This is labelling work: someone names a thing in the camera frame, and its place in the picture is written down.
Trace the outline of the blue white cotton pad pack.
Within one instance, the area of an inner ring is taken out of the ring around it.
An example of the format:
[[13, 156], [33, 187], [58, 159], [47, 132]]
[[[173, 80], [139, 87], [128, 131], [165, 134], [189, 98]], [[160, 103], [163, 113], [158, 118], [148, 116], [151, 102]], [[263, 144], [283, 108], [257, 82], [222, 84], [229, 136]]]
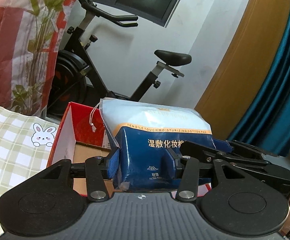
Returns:
[[190, 108], [104, 98], [91, 111], [103, 120], [111, 150], [119, 151], [114, 184], [124, 191], [177, 187], [175, 166], [166, 151], [180, 154], [190, 141], [231, 152], [228, 142], [215, 139], [211, 126]]

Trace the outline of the red strawberry cardboard box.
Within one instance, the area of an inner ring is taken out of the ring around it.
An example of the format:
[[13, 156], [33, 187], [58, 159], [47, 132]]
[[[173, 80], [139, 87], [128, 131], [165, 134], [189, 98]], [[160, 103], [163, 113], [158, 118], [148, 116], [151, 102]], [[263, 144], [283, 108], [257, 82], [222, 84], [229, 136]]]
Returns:
[[[90, 117], [93, 109], [95, 109], [95, 107], [80, 105], [74, 102], [68, 104], [55, 137], [54, 145], [48, 160], [49, 164], [52, 165], [61, 159], [73, 160], [76, 147], [99, 147], [111, 151], [111, 146], [100, 113], [96, 112], [93, 117]], [[165, 189], [140, 190], [153, 191]]]

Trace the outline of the teal blue curtain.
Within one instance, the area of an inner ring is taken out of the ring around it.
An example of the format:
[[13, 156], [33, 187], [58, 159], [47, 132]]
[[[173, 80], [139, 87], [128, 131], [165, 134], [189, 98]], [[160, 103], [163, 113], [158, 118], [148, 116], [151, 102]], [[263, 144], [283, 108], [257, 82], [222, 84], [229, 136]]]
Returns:
[[290, 12], [263, 84], [228, 140], [245, 142], [278, 155], [290, 148]]

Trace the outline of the green checked bunny tablecloth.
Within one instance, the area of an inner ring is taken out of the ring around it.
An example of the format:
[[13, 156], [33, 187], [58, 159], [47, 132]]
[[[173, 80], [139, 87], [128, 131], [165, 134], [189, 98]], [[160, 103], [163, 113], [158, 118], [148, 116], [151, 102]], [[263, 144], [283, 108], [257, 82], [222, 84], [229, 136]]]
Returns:
[[35, 128], [55, 137], [58, 125], [0, 107], [0, 196], [46, 168], [52, 147], [32, 142]]

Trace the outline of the red floral curtain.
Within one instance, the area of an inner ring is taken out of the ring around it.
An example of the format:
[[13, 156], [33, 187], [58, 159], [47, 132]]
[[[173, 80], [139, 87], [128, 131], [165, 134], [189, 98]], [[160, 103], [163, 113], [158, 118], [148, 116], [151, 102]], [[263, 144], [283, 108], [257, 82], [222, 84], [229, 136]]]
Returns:
[[40, 116], [76, 0], [0, 0], [0, 106]]

